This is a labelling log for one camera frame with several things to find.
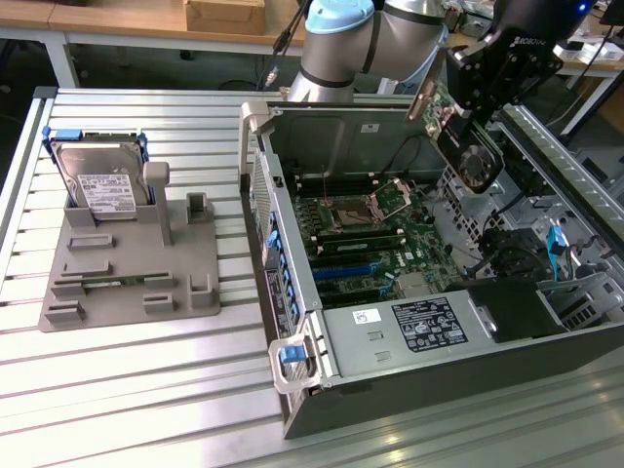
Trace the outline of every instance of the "hard drive label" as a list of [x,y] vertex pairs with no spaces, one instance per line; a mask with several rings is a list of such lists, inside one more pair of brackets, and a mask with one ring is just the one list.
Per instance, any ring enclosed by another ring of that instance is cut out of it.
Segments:
[[78,175],[93,213],[135,212],[137,205],[127,174]]
[[445,297],[393,305],[392,310],[414,353],[468,342]]

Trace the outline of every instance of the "metal bracket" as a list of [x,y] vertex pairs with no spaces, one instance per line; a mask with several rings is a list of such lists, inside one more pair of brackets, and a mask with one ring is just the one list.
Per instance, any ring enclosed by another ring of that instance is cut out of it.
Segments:
[[299,392],[305,388],[311,388],[321,383],[321,375],[318,368],[314,375],[300,380],[288,381],[282,374],[280,365],[280,350],[286,346],[305,346],[306,354],[309,355],[311,346],[306,344],[305,334],[294,334],[287,338],[276,339],[269,345],[269,361],[271,363],[271,371],[273,372],[273,382],[275,388],[282,395]]
[[272,118],[269,106],[263,100],[245,102],[241,106],[241,120],[238,131],[238,172],[240,178],[247,173],[247,151],[249,149],[250,131],[258,135],[265,129]]

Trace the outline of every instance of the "motherboard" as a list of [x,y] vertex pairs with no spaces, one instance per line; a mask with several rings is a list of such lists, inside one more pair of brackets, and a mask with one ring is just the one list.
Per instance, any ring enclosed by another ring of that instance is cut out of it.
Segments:
[[324,308],[441,293],[461,279],[413,181],[310,185],[292,204]]

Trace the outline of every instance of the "blue pcie slot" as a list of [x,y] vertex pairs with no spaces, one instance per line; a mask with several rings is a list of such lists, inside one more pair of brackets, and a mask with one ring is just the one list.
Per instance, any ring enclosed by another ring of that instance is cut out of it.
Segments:
[[279,227],[277,224],[277,217],[274,213],[271,213],[270,220],[271,232],[267,236],[266,247],[268,249],[275,249],[279,255],[278,274],[279,279],[281,280],[281,290],[284,303],[286,304],[286,308],[291,312],[290,322],[292,324],[292,332],[294,332],[294,329],[296,328],[296,325],[300,319],[300,313],[299,308],[296,305],[296,294],[294,292],[294,286],[292,281],[293,277],[291,275],[291,270],[289,270],[286,253],[284,252],[284,244],[282,243]]
[[312,272],[315,280],[335,280],[339,278],[352,278],[356,276],[372,275],[381,262],[369,263],[368,265],[334,266],[322,268]]

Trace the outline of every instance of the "metal table surface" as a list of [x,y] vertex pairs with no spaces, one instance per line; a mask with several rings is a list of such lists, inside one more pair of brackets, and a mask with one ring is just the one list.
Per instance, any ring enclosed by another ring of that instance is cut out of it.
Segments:
[[[284,441],[237,188],[239,106],[252,98],[278,95],[60,90],[33,101],[0,198],[0,466],[621,466],[624,348],[570,374]],[[45,125],[143,128],[151,159],[173,169],[169,197],[208,194],[219,315],[36,329],[65,201],[39,143]]]

